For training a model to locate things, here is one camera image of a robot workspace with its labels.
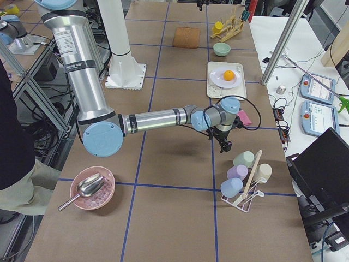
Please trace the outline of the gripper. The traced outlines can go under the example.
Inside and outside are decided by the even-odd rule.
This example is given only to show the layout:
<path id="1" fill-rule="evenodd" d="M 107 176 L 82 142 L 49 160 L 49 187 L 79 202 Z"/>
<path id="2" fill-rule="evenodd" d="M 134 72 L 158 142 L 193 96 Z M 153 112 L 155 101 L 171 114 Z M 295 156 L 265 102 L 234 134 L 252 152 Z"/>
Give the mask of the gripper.
<path id="1" fill-rule="evenodd" d="M 209 4 L 209 0 L 198 0 L 198 6 L 203 6 L 203 5 L 208 5 Z"/>
<path id="2" fill-rule="evenodd" d="M 229 152 L 231 150 L 232 142 L 228 139 L 229 133 L 229 131 L 213 128 L 213 137 L 219 142 L 221 147 L 220 153 Z"/>

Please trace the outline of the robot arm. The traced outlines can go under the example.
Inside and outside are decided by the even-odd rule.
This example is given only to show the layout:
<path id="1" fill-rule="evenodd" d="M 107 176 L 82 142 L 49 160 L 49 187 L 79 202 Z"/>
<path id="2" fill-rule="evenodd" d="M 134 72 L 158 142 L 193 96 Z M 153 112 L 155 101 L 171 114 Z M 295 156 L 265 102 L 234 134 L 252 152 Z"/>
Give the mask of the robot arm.
<path id="1" fill-rule="evenodd" d="M 120 1 L 99 1 L 98 6 L 111 50 L 109 76 L 101 83 L 94 57 L 92 37 L 87 33 L 88 19 L 82 1 L 38 1 L 44 25 L 49 28 L 61 54 L 65 74 L 73 86 L 80 113 L 85 149 L 97 157 L 115 154 L 128 134 L 190 124 L 216 138 L 222 151 L 231 148 L 227 136 L 237 119 L 240 102 L 228 96 L 202 109 L 194 105 L 140 114 L 117 114 L 108 106 L 104 86 L 139 90 L 146 65 L 133 58 L 123 7 Z"/>

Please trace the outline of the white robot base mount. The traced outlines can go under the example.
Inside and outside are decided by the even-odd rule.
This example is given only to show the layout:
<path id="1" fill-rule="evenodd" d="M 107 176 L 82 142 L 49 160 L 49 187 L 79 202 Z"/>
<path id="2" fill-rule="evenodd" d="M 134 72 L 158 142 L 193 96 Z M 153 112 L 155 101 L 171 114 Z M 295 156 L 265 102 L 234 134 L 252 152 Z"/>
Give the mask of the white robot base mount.
<path id="1" fill-rule="evenodd" d="M 137 63 L 131 54 L 127 28 L 121 1 L 98 1 L 107 40 L 112 53 L 107 88 L 140 90 L 146 73 L 146 65 Z"/>

